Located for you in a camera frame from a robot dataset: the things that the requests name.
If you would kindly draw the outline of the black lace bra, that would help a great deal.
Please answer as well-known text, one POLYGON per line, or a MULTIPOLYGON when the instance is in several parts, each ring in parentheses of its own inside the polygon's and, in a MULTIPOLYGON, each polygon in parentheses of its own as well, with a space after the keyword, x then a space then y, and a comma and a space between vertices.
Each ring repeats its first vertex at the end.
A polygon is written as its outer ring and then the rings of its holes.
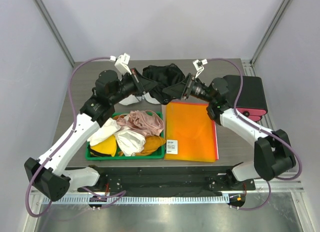
POLYGON ((163 92, 163 89, 180 83, 185 75, 174 63, 166 66, 150 65, 142 70, 142 75, 150 80, 156 81, 157 86, 150 92, 150 97, 162 105, 167 105, 174 97, 163 92))

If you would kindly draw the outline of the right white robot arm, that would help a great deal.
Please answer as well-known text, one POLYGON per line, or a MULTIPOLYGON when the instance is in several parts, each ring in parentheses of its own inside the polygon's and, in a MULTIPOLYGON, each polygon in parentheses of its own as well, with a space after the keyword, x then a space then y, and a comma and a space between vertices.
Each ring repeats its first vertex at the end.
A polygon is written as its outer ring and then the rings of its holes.
POLYGON ((226 176, 225 182, 230 189, 236 190, 245 180, 253 178, 282 180, 282 173, 295 166, 298 166, 298 172, 291 179, 300 176, 302 163, 287 133, 284 130, 273 131, 242 116, 236 104, 227 98, 231 88, 224 78, 215 78, 207 86, 191 74, 180 76, 144 72, 142 75, 154 83, 147 92, 161 104, 189 96, 203 100, 208 103, 206 110, 211 120, 232 130, 253 147, 253 160, 233 166, 231 174, 226 176))

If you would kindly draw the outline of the white mesh laundry bag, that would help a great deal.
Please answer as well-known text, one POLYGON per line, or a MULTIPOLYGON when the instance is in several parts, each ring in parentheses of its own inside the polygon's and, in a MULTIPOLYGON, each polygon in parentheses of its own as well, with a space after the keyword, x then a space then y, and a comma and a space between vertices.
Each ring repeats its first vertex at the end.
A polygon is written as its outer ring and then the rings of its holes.
POLYGON ((153 98, 150 93, 144 94, 142 96, 130 95, 127 98, 121 100, 119 102, 120 105, 129 106, 132 104, 140 103, 142 101, 146 101, 150 104, 159 105, 161 104, 158 100, 153 98))

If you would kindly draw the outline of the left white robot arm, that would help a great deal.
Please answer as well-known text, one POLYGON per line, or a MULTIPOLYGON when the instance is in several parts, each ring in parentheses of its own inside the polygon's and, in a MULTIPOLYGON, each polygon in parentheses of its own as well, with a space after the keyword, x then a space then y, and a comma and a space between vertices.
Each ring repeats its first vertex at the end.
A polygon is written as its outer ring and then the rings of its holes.
POLYGON ((115 112, 114 106, 130 95, 142 95, 156 82, 140 75, 135 69, 121 79, 113 70, 100 73, 92 89, 92 96, 85 102, 75 121, 60 139, 38 159, 29 158, 24 164, 32 186, 55 202, 68 191, 89 186, 100 192, 107 184, 95 166, 67 170, 73 156, 115 112))

